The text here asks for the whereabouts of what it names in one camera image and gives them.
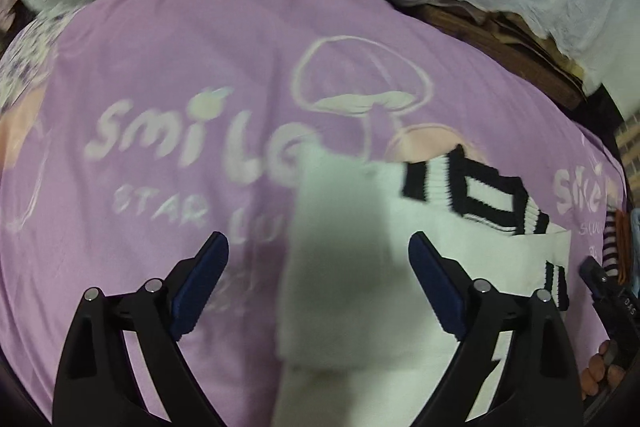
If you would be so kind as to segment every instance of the blue gripper pad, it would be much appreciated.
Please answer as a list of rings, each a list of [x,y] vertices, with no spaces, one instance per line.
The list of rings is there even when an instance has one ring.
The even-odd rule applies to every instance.
[[[424,234],[409,241],[409,263],[442,329],[461,342],[466,335],[465,301],[440,263],[440,254]]]
[[[169,332],[176,342],[196,327],[228,259],[229,243],[223,234],[219,234],[191,269],[171,302],[173,320]]]

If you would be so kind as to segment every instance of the silver screw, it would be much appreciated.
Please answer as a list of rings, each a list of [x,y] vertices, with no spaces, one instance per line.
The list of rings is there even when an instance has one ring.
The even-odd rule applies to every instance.
[[[543,302],[549,302],[551,300],[551,293],[544,288],[540,288],[540,290],[536,291],[536,297]]]
[[[478,279],[474,281],[474,288],[480,293],[487,293],[491,289],[491,283],[484,279]]]
[[[149,293],[156,293],[162,288],[162,281],[159,279],[149,279],[145,282],[145,290]]]
[[[100,290],[98,290],[98,288],[89,288],[84,292],[84,300],[93,301],[98,298],[98,295],[100,295]]]

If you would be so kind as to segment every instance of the mushroom drawing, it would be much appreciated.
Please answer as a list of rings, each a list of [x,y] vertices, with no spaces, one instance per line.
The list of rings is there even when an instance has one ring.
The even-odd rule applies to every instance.
[[[433,84],[422,68],[388,46],[342,35],[311,44],[294,69],[291,94],[306,110],[359,118],[362,157],[368,160],[371,109],[383,107],[395,132],[401,132],[400,117],[429,102]]]

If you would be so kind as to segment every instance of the light blue garment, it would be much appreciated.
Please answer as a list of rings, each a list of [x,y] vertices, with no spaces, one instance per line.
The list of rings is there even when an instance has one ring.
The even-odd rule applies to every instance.
[[[631,236],[634,249],[633,292],[638,297],[640,291],[640,208],[631,212]]]

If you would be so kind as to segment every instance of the bed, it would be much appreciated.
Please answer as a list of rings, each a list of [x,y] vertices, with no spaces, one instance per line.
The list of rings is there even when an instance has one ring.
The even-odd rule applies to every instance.
[[[232,261],[180,348],[230,425],[268,424],[279,371],[273,303],[301,140],[398,161],[437,136],[522,178],[574,234],[566,323],[586,363],[604,332],[575,267],[602,251],[606,202],[621,206],[625,193],[601,140],[490,58],[383,0],[221,1],[98,0],[58,14],[53,28],[30,26],[52,47],[9,90],[3,116],[31,123],[19,154],[5,156],[0,187],[0,345],[36,409],[50,417],[57,356],[84,289],[130,291],[219,229]],[[359,84],[357,73],[374,80]],[[149,129],[159,122],[168,135],[156,147]]]

